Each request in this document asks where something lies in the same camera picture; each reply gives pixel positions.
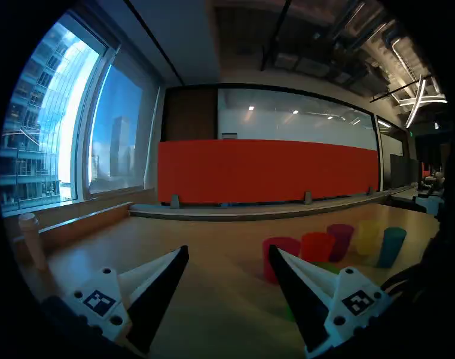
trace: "glass window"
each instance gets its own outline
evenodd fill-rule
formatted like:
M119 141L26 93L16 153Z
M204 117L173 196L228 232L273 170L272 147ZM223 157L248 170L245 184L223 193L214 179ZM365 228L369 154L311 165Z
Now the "glass window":
M143 186L158 88L131 55L118 52L93 119L87 159L91 194Z
M219 89L218 138L317 142L377 151L369 114L304 95L257 89Z
M48 74L47 72L43 72L39 77L37 83L44 87L48 87L52 78L53 78L52 75Z
M3 127L3 211L76 198L71 156L77 142L75 122L99 58L98 52L60 23L33 52L20 78L34 78L38 85L31 90L33 85L19 81Z
M52 70L56 70L56 68L58 67L58 65L61 63L61 60L57 57L57 56L51 56L50 59L48 60L48 62L46 63L46 65L52 69Z

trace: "exposed ceiling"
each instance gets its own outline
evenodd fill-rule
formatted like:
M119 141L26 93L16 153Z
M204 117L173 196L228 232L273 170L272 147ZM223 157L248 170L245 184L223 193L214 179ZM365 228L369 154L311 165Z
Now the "exposed ceiling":
M320 77L363 96L381 95L430 74L401 25L375 0L292 0L279 20L287 3L216 0L221 49L241 56L262 49L264 56L271 53L267 67ZM387 101L398 105L395 98L415 98L417 91L413 84ZM430 78L424 96L439 92ZM398 113L412 106L398 107Z

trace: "ceiling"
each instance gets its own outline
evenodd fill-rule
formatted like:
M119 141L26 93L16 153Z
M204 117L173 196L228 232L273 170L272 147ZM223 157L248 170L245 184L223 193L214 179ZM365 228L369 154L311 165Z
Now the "ceiling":
M96 0L152 63L167 86L181 83L123 0ZM206 0L131 0L187 85L219 80L212 7Z
M320 77L366 97L430 74L401 25L375 0L292 0L275 38L284 0L213 4L221 49L241 56L271 51L267 68ZM395 97L414 98L416 93L413 84ZM424 95L437 93L428 80ZM387 101L398 105L393 96Z

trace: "orange cup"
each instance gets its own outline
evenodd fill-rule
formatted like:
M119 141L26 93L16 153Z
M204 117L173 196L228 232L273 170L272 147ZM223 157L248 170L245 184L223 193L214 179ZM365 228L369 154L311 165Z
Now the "orange cup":
M335 237L328 233L312 232L302 236L300 258L309 262L328 262Z

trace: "window sill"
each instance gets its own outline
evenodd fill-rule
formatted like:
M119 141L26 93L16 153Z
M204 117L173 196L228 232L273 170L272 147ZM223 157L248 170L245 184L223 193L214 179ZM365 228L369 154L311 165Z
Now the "window sill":
M14 211L3 212L2 216L3 216L3 218L8 218L8 217L13 217L15 215L20 215L20 214L23 214L23 213L30 213L30 212L42 211L44 209L51 209L51 208L69 206L69 205L72 205L72 204L75 204L75 203L81 203L81 202L85 202L85 201L78 200L78 199L66 200L66 201L63 201L63 202L50 203L49 205L42 205L42 206L29 207L29 208L23 208L23 209L16 209Z
M9 217L18 216L18 215L24 214L24 213L44 211L46 209L54 209L54 208L59 208L59 207L64 207L64 206L76 205L78 203L83 203L83 202L86 203L86 202L94 202L94 201L98 201L98 200L105 200L105 199L115 198L115 197L119 197L119 196L125 196L127 194L138 193L138 192L142 192L142 191L145 191L145 189L142 188L141 186L132 187L132 188L124 188L122 190L97 193L97 194L95 194L97 197L87 199L87 200L73 199L73 200L67 200L64 202L51 203L49 205L42 205L42 206L36 206L36 207L17 209L14 211L8 211L5 213L2 213L2 216L3 216L3 218L9 218Z

